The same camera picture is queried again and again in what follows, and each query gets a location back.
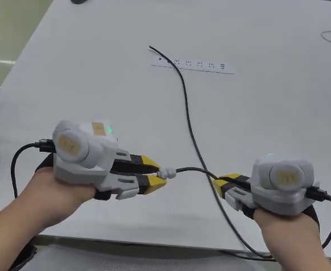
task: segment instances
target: white power strip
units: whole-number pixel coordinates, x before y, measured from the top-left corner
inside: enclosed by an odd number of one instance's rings
[[[190,69],[192,71],[202,72],[218,72],[227,73],[229,75],[234,74],[234,69],[228,66],[226,63],[213,63],[213,62],[202,62],[198,60],[180,60],[178,58],[170,59],[179,69]],[[165,58],[162,56],[155,55],[152,59],[152,65],[158,67],[173,67]]]

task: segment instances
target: wrist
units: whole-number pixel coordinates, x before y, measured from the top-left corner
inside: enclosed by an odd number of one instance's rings
[[[36,235],[47,228],[47,214],[41,206],[25,195],[15,199],[13,205],[16,216],[27,227],[29,232]]]

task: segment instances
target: cable plug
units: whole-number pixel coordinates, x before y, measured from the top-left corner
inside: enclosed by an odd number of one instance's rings
[[[173,179],[176,176],[176,170],[175,168],[161,168],[156,173],[157,176],[161,179]]]
[[[38,148],[40,152],[56,152],[55,144],[52,139],[40,139],[35,148]]]
[[[329,200],[330,198],[327,191],[324,191],[316,186],[307,188],[305,196],[309,199],[317,200],[318,202],[323,202],[324,200]]]

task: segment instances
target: black object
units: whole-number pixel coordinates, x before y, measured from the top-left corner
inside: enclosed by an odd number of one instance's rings
[[[37,249],[32,245],[32,241],[26,244],[26,246],[21,250],[20,254],[17,256],[16,260],[12,263],[10,271],[19,271],[25,266],[32,258],[34,258]]]
[[[85,3],[87,0],[71,0],[71,2],[73,2],[74,4],[80,5]]]

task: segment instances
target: hand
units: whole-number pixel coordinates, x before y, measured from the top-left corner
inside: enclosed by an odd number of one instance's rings
[[[311,235],[320,244],[317,223],[304,213],[295,217],[285,217],[274,215],[259,208],[254,212],[254,220],[261,228],[264,241],[274,257],[282,254],[284,234],[287,233],[290,233],[288,238],[295,240],[304,234]]]
[[[257,209],[254,220],[269,251],[286,270],[331,270],[321,246],[318,225],[310,216],[301,213],[284,217]]]
[[[82,203],[92,199],[95,188],[90,185],[69,185],[54,177],[52,168],[41,168],[17,198],[36,209],[43,229],[56,225],[72,215]]]

